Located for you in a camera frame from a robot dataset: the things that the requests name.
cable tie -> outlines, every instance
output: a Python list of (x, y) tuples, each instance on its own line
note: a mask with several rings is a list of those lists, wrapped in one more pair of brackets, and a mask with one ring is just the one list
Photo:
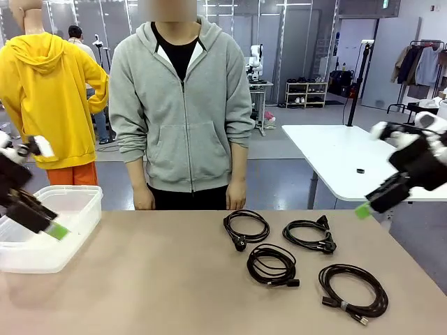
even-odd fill
[(342, 301), (340, 304), (340, 308), (346, 312), (346, 307), (348, 307), (348, 303), (346, 301)]

white plastic box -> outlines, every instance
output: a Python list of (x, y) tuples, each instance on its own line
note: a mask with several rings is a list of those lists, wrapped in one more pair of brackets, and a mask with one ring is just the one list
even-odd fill
[(0, 218), (0, 271), (61, 271), (101, 219), (103, 191), (98, 186), (48, 186), (34, 196), (58, 213), (55, 221), (71, 232), (57, 241), (44, 232), (34, 234), (6, 216)]

person in background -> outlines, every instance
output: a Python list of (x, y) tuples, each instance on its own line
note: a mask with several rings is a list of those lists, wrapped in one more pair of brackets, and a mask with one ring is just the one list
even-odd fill
[[(82, 50), (84, 50), (94, 61), (96, 61), (95, 54), (93, 53), (93, 50), (88, 46), (85, 45), (83, 42), (84, 37), (82, 36), (82, 30), (78, 26), (70, 26), (68, 28), (68, 36), (70, 38), (68, 41), (74, 45), (77, 45)], [(89, 99), (91, 96), (95, 94), (94, 89), (90, 85), (87, 84), (87, 99)], [(107, 126), (105, 125), (105, 113), (104, 111), (101, 111), (99, 113), (96, 113), (94, 115), (95, 118), (95, 124), (96, 124), (96, 130), (98, 131), (99, 136), (99, 144), (107, 144), (111, 143), (113, 141), (110, 141), (109, 133), (107, 132)]]

black pants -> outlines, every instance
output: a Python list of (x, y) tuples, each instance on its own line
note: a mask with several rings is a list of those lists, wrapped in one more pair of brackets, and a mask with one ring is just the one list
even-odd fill
[(149, 186), (159, 211), (220, 211), (226, 209), (227, 186), (194, 193), (168, 192)]

jacket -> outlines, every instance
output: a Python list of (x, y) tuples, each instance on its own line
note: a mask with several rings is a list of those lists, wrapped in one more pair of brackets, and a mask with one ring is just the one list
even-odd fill
[[(46, 170), (95, 160), (90, 113), (108, 99), (108, 76), (84, 51), (49, 33), (24, 35), (0, 51), (0, 99), (24, 141), (42, 135), (54, 157), (36, 156)], [(85, 83), (96, 90), (87, 101)]]
[(228, 184), (230, 142), (248, 147), (254, 122), (244, 56), (204, 17), (182, 82), (151, 22), (115, 49), (110, 120), (124, 162), (147, 156), (149, 185), (194, 192)]

